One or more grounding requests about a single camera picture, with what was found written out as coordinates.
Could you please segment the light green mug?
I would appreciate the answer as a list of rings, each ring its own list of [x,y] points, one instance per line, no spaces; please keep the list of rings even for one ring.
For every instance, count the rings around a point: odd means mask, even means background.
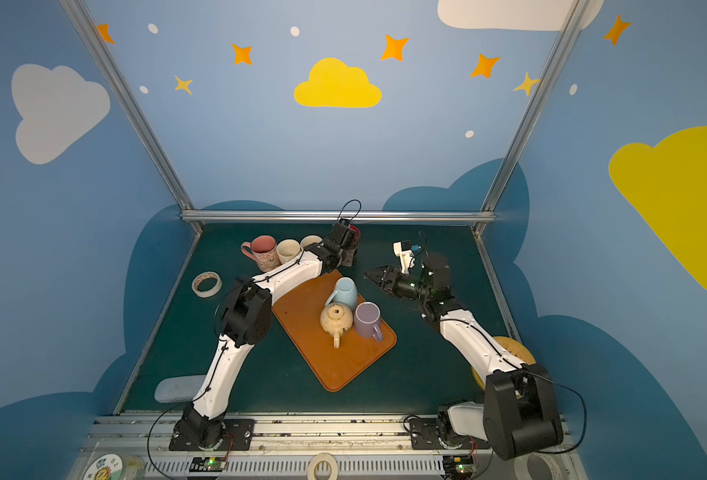
[[[320,243],[322,241],[323,241],[323,238],[321,238],[321,236],[308,235],[301,240],[300,244],[301,244],[302,249],[307,249],[310,246]]]

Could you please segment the light blue mug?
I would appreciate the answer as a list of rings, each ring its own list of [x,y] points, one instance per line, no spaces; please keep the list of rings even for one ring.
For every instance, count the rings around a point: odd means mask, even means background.
[[[326,301],[326,305],[333,303],[348,306],[352,311],[359,305],[359,292],[355,281],[349,277],[343,277],[336,282],[332,294]]]

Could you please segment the cream white mug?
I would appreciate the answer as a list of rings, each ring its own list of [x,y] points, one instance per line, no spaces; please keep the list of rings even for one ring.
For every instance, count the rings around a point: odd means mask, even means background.
[[[285,239],[277,245],[277,254],[281,264],[287,264],[302,254],[303,248],[295,239]]]

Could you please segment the pink ghost mug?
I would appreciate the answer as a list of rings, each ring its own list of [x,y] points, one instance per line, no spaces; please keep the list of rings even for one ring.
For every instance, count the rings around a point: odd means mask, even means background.
[[[273,236],[261,235],[250,242],[244,242],[241,252],[255,261],[261,272],[269,272],[282,265],[277,252],[277,241]]]

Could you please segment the black skull mug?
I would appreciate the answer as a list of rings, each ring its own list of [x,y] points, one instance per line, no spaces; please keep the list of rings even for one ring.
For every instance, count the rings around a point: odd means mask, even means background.
[[[357,240],[361,239],[361,231],[359,231],[359,228],[353,226],[353,224],[350,225],[349,228],[353,230],[353,233],[355,233],[355,238],[357,238]]]

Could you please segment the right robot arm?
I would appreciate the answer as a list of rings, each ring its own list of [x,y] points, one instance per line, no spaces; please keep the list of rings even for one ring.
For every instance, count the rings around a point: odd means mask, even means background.
[[[503,460],[563,443],[549,371],[515,356],[481,327],[473,312],[451,292],[451,269],[445,256],[427,254],[419,276],[386,265],[367,270],[365,278],[391,297],[417,302],[421,317],[483,379],[483,405],[465,402],[447,408],[455,433],[487,441]]]

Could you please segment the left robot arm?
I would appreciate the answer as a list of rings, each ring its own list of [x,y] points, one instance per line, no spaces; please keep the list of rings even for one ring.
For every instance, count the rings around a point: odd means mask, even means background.
[[[194,398],[176,423],[172,451],[215,451],[226,438],[225,414],[232,389],[248,354],[268,334],[272,307],[301,284],[349,266],[361,234],[341,218],[323,240],[291,261],[248,280],[241,279],[217,310],[222,322],[216,354]]]

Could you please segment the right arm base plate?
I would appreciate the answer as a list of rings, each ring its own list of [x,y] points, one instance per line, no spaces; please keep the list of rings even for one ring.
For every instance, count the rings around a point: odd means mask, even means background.
[[[403,420],[403,429],[413,450],[490,450],[487,440],[459,435],[449,422],[435,417],[409,415]]]

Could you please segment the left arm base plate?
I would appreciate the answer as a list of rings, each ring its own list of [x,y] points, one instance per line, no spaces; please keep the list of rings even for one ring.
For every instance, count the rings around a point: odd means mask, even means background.
[[[252,444],[255,420],[225,418],[196,423],[182,419],[174,427],[171,451],[248,451]]]

